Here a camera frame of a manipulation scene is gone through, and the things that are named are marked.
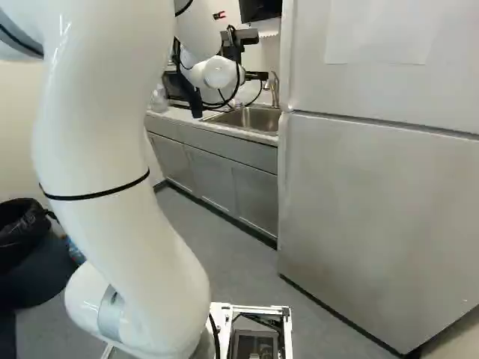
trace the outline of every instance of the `trash can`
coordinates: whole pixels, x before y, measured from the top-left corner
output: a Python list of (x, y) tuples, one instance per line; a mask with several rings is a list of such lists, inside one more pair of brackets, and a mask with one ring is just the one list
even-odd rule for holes
[(0, 203), (0, 305), (19, 309), (48, 301), (67, 285), (76, 264), (33, 198)]

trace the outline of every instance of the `refrigerator door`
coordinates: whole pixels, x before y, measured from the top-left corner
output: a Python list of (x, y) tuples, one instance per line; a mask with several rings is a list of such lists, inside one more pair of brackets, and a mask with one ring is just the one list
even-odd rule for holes
[(404, 354), (479, 303), (479, 141), (295, 112), (280, 130), (281, 274)]
[(425, 65), (326, 64), (332, 1), (284, 0), (284, 109), (479, 133), (479, 1), (448, 2)]

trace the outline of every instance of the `stainless steel sink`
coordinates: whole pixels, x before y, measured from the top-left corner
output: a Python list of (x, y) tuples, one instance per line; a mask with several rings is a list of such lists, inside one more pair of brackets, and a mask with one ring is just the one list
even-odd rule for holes
[(280, 116), (281, 110), (278, 108), (244, 107), (224, 114), (217, 114), (201, 121), (276, 135)]

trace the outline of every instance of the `blue object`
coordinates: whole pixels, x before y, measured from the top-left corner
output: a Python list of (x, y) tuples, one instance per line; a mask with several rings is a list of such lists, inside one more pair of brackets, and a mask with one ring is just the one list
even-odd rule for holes
[(78, 264), (79, 266), (83, 264), (87, 259), (83, 255), (83, 253), (76, 247), (75, 243), (73, 243), (72, 239), (67, 236), (67, 246), (68, 246), (68, 253), (71, 259)]

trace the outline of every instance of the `countertop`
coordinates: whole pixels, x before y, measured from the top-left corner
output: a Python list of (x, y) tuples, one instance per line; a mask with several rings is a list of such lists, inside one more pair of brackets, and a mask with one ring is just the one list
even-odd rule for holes
[(270, 146), (278, 146), (278, 136), (264, 135), (258, 132), (246, 131), (244, 129), (238, 129), (229, 126), (219, 125), (217, 123), (201, 122), (204, 118), (214, 116), (220, 113), (220, 111), (203, 111), (202, 118), (193, 118), (189, 109), (169, 107), (166, 112), (156, 113), (153, 111), (147, 111), (147, 117), (145, 120), (145, 126), (148, 129), (148, 122), (154, 120), (155, 117), (165, 118), (174, 122), (188, 124), (199, 129), (206, 129), (211, 132), (221, 133), (236, 138), (242, 138), (248, 141), (254, 141), (261, 144), (268, 144)]

